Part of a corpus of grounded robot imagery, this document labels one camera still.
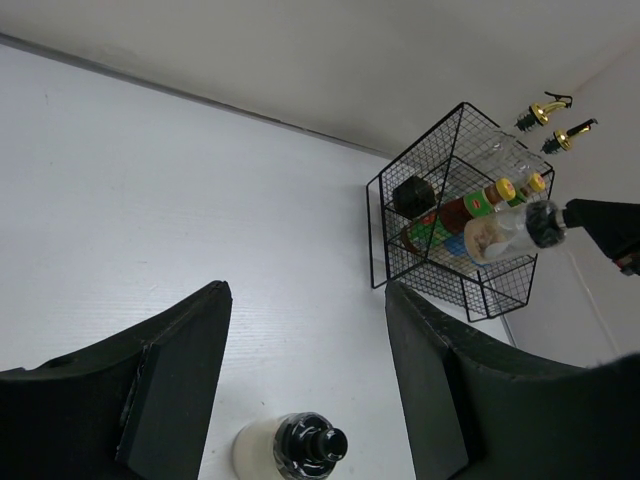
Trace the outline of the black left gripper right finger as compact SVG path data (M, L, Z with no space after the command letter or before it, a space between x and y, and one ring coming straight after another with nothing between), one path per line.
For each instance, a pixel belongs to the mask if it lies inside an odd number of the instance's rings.
M635 479L639 358L575 367L503 343L410 287L385 312L419 479Z

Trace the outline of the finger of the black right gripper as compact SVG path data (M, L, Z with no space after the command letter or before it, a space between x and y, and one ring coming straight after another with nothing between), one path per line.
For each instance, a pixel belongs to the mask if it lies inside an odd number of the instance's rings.
M573 199L563 209L568 229L583 228L624 275L639 274L639 205Z

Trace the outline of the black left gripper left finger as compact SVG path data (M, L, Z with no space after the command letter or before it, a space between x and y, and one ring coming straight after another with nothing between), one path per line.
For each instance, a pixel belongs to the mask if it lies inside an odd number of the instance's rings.
M1 375L5 479L195 479L232 309L224 281L100 342Z

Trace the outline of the glass oil bottle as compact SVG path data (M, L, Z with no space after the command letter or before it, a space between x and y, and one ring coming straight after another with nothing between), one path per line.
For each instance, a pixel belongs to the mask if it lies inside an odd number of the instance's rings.
M538 153L529 150L514 153L504 165L504 175L511 181L521 181L533 173L545 175L551 169L547 157L571 150L575 139L590 132L597 124L597 119L590 118L572 128L555 130L544 140Z
M489 173L505 165L517 149L518 142L527 134L545 127L552 113L572 107L574 98L571 95L549 91L544 94L552 100L544 104L530 104L510 125L486 126L467 134L457 147L458 156L482 173Z

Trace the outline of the brown spice jar black cap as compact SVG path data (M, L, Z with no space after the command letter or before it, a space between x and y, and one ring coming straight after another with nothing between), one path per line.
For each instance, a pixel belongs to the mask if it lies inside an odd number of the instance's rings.
M539 200L470 220L463 239L470 258L487 265L556 247L566 230L562 208Z

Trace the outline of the blue label jar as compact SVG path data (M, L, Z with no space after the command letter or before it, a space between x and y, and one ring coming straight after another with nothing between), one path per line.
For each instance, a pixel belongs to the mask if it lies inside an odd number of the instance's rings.
M463 234L449 237L444 241L443 245L446 251L454 257L463 257L468 255Z

